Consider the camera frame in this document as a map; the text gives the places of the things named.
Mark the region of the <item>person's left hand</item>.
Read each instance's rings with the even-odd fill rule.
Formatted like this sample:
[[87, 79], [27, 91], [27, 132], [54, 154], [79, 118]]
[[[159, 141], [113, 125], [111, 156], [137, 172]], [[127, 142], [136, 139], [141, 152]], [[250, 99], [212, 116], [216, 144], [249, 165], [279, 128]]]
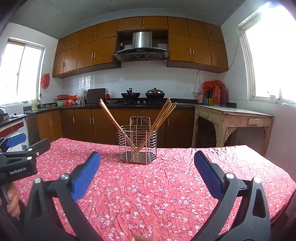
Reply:
[[12, 182], [9, 185], [8, 191], [7, 191], [8, 199], [10, 200], [10, 203], [7, 205], [7, 211], [12, 217], [17, 217], [20, 215], [20, 206], [19, 206], [19, 196], [17, 192], [17, 188], [15, 184]]

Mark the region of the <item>person's right hand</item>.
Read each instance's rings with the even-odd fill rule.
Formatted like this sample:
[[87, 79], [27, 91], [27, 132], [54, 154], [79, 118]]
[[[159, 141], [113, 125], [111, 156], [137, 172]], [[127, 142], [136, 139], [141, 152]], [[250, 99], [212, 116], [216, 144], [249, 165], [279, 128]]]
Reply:
[[140, 233], [135, 235], [134, 240], [135, 241], [151, 241], [148, 237], [146, 237]]

